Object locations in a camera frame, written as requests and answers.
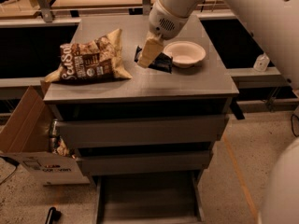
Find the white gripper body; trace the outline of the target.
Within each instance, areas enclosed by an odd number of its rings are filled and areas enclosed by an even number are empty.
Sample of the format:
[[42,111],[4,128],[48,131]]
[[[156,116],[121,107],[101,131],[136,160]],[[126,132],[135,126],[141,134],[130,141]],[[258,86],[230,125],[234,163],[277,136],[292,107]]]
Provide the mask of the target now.
[[189,18],[189,6],[183,0],[156,0],[149,14],[149,30],[164,40],[179,34]]

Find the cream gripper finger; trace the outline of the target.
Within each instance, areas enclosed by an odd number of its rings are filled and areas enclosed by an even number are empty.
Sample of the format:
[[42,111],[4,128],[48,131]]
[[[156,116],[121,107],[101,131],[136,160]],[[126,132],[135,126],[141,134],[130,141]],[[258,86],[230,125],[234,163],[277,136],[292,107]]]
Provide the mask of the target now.
[[163,50],[164,40],[162,39],[162,36],[148,32],[144,47],[138,57],[137,64],[143,68],[148,68]]

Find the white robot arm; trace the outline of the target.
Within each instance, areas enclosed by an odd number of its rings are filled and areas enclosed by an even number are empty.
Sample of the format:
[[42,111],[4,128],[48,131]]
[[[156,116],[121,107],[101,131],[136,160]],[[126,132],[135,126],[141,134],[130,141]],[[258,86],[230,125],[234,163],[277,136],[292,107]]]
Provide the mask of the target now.
[[[147,68],[204,0],[156,0],[137,63]],[[223,0],[294,92],[299,91],[299,0]],[[299,224],[299,138],[279,156],[265,188],[258,224]]]

